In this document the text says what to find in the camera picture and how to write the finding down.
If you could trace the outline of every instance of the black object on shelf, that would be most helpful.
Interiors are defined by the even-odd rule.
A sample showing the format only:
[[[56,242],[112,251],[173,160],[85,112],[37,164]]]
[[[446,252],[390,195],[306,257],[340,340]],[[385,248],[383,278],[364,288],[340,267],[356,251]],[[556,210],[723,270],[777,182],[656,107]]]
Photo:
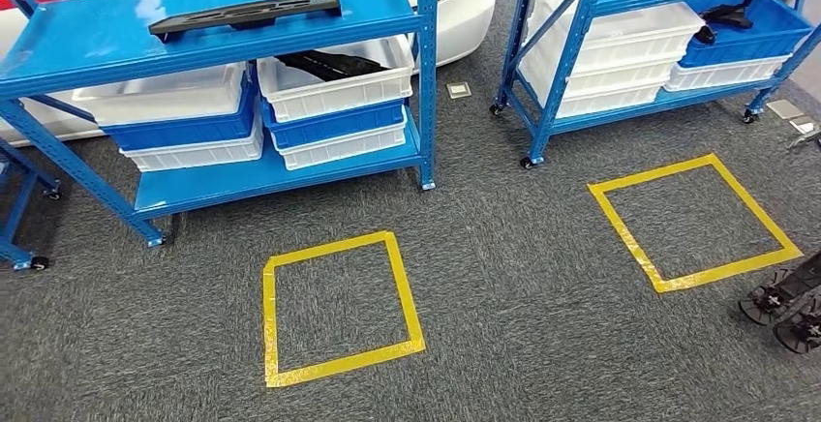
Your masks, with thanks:
[[[751,3],[752,0],[744,0],[741,4],[722,4],[706,10],[700,16],[708,24],[728,25],[747,30],[752,28],[752,20],[746,18],[746,8]],[[705,25],[695,34],[695,38],[705,45],[712,45],[715,43],[715,32],[710,25]]]
[[[328,54],[315,50],[277,56],[283,64],[305,71],[324,81],[386,71],[379,62],[347,54]]]
[[[342,15],[339,0],[264,0],[173,15],[148,26],[148,32],[163,43],[178,40],[188,30],[229,25],[234,30],[264,27],[277,17],[325,11]]]

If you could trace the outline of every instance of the caster wheel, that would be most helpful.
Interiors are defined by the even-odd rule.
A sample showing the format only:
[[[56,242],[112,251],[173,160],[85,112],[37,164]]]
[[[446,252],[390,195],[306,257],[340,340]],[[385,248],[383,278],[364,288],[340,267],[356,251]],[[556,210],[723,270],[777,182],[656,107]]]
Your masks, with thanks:
[[[792,306],[793,301],[784,302],[776,293],[775,286],[786,278],[793,269],[778,269],[773,278],[751,291],[739,300],[739,309],[744,315],[759,325],[773,325]]]
[[[752,111],[749,109],[745,111],[745,115],[742,117],[742,122],[744,122],[745,124],[751,124],[756,120],[758,120],[758,115],[753,114]]]
[[[31,270],[45,270],[48,268],[48,257],[34,256],[31,258]]]

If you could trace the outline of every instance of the floor marking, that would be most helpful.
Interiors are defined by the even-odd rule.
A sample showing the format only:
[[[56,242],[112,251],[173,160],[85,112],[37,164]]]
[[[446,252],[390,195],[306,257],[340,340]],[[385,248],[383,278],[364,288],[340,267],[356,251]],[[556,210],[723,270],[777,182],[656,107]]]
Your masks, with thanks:
[[[276,292],[274,288],[274,271],[276,268],[312,257],[331,255],[375,243],[384,243],[387,248],[390,268],[393,271],[396,289],[399,292],[399,301],[402,304],[402,313],[408,327],[408,340],[396,345],[380,347],[299,369],[279,372]],[[396,242],[396,235],[391,231],[379,231],[285,255],[273,256],[262,269],[262,316],[263,339],[265,342],[265,383],[269,387],[288,386],[315,378],[328,377],[407,356],[425,349],[422,327],[419,325],[419,317],[416,315],[416,307],[413,305],[411,286],[408,283],[408,277],[405,275],[405,266],[399,253],[399,244]]]
[[[610,203],[610,200],[607,199],[605,193],[617,190],[620,188],[629,187],[632,185],[638,185],[640,183],[649,182],[651,180],[655,180],[656,178],[666,177],[668,175],[673,175],[674,173],[684,172],[687,170],[693,170],[698,167],[702,166],[713,166],[713,168],[718,172],[719,175],[724,179],[727,185],[733,189],[733,191],[738,195],[738,197],[744,202],[747,208],[761,221],[761,224],[770,232],[770,234],[778,241],[781,245],[781,249],[777,251],[773,251],[771,253],[766,253],[760,256],[750,257],[748,259],[737,260],[735,262],[730,262],[728,264],[719,265],[718,267],[713,267],[711,269],[703,270],[701,272],[696,272],[694,274],[685,275],[682,277],[678,277],[675,279],[665,280],[661,277],[661,274],[658,272],[658,269],[655,268],[653,263],[650,261],[650,258],[647,256],[647,253],[639,246],[636,242],[633,235],[630,233],[630,230],[624,224],[624,221],[616,210],[613,208],[613,205]],[[633,254],[633,257],[636,258],[641,268],[645,271],[647,276],[650,278],[651,283],[653,284],[653,288],[659,292],[663,293],[666,291],[673,291],[676,289],[684,289],[684,288],[692,288],[694,286],[700,286],[703,284],[708,284],[710,282],[715,282],[716,280],[726,279],[727,277],[731,277],[737,274],[741,274],[744,272],[749,272],[752,270],[761,269],[773,264],[777,264],[780,262],[784,262],[786,260],[794,259],[796,257],[802,256],[801,251],[798,247],[790,241],[787,235],[784,233],[781,228],[779,228],[773,219],[764,212],[764,209],[755,202],[755,199],[742,187],[741,183],[736,180],[736,177],[730,173],[730,170],[721,163],[718,157],[710,153],[707,156],[702,156],[700,158],[692,159],[689,161],[684,161],[682,163],[672,164],[670,166],[663,166],[659,168],[655,168],[653,170],[647,170],[644,172],[639,172],[633,175],[628,175],[622,178],[616,178],[614,180],[609,180],[607,182],[602,183],[595,183],[588,185],[590,188],[591,193],[593,193],[593,197],[595,200],[598,201],[598,205],[601,206],[601,209],[604,211],[604,214],[607,216],[607,219],[610,220],[610,224],[613,225],[613,228],[622,238],[624,243],[626,244],[627,248],[630,250],[630,253]]]

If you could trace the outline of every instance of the black plastic part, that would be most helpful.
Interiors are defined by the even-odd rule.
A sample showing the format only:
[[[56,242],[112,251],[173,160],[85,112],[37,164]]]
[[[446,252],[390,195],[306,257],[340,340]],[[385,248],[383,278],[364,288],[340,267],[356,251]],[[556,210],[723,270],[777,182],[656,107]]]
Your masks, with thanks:
[[[48,257],[34,256],[31,258],[31,270],[45,270],[48,268]]]
[[[360,56],[329,54],[314,50],[276,56],[283,64],[307,72],[323,81],[386,71],[379,62]]]
[[[821,252],[795,269],[780,269],[773,279],[739,301],[750,320],[762,325],[774,323],[802,296],[821,286]]]
[[[759,325],[772,325],[792,305],[775,294],[775,286],[789,276],[793,269],[778,269],[769,282],[751,291],[739,300],[739,309]]]
[[[277,17],[325,11],[342,15],[339,0],[264,0],[222,8],[173,15],[148,26],[148,32],[163,43],[173,42],[188,30],[230,25],[245,30],[272,25]]]
[[[798,354],[821,347],[821,294],[776,325],[773,333],[784,347]]]
[[[746,30],[752,28],[752,20],[746,18],[746,8],[749,7],[750,4],[752,4],[752,0],[744,0],[741,4],[722,4],[707,9],[701,13],[700,16],[707,23],[728,25]]]
[[[695,34],[695,39],[705,45],[715,44],[715,32],[709,25],[705,25]]]

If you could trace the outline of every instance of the blue plastic bin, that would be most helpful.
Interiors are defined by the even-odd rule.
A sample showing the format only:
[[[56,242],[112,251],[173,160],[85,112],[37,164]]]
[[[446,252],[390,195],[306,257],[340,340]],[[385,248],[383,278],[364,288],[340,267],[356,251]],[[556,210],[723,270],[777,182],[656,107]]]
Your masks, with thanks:
[[[259,100],[261,101],[259,110],[262,114],[262,121],[271,131],[279,149],[367,132],[380,127],[401,124],[405,120],[402,113],[404,99],[284,123],[276,122],[274,109],[264,97],[260,97]]]
[[[686,3],[693,11],[701,14],[722,4],[736,5],[743,2],[744,0],[689,0]],[[744,30],[711,23],[710,27],[715,32],[715,44],[705,45],[693,38],[687,46],[687,54],[679,64],[682,67],[701,67],[784,56],[793,52],[796,44],[812,31],[812,25],[781,0],[752,0],[745,14],[752,21],[752,28]]]
[[[123,151],[245,138],[251,135],[254,126],[257,96],[257,87],[244,79],[239,109],[234,113],[100,128]]]

